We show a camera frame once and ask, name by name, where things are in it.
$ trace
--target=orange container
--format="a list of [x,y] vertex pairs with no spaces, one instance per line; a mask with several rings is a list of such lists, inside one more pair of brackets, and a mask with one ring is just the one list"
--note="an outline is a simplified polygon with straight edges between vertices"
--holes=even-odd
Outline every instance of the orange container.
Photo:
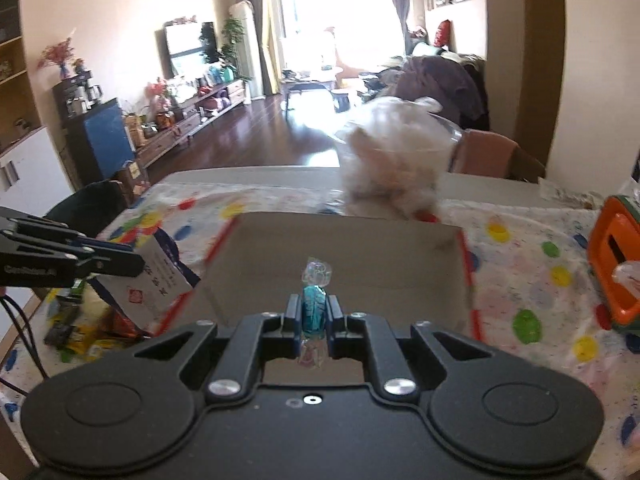
[[640,300],[611,275],[619,264],[640,260],[640,204],[626,196],[607,198],[591,232],[587,254],[613,321],[635,331],[640,323]]

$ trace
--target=red stamp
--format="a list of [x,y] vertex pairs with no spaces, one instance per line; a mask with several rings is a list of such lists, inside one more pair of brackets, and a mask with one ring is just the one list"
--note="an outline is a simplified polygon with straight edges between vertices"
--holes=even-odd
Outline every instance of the red stamp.
[[142,303],[142,291],[136,288],[129,289],[129,303]]

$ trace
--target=metal bolt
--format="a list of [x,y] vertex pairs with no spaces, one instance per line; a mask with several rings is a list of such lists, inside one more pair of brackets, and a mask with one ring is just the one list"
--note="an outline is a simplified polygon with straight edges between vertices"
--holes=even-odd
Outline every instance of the metal bolt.
[[232,379],[218,379],[209,385],[209,391],[219,397],[232,396],[240,390],[240,383]]
[[390,379],[385,383],[385,391],[391,395],[412,394],[417,386],[411,379]]
[[322,397],[319,397],[317,395],[308,395],[303,397],[302,399],[304,401],[305,404],[320,404],[322,402]]

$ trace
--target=cabinet handle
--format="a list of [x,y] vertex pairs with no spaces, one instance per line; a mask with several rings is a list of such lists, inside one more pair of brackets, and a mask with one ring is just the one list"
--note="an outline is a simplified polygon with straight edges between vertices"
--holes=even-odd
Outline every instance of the cabinet handle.
[[9,173],[6,170],[6,166],[0,167],[0,174],[2,174],[2,180],[4,180],[6,183],[6,189],[9,189],[12,186],[12,184],[11,184],[11,179],[9,178]]
[[20,175],[18,175],[18,172],[15,169],[15,164],[12,160],[9,161],[8,167],[9,167],[9,177],[14,178],[13,181],[9,180],[9,182],[11,182],[11,184],[15,184],[20,180]]

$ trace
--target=open cardboard box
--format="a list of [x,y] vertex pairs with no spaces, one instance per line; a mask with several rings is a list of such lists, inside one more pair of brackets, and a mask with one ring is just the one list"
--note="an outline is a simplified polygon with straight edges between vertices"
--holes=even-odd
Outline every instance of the open cardboard box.
[[310,257],[332,266],[326,291],[338,297],[345,313],[377,314],[398,329],[429,320],[479,338],[460,228],[274,212],[230,221],[201,282],[162,328],[199,319],[235,326],[247,314],[283,312],[290,294],[302,291]]

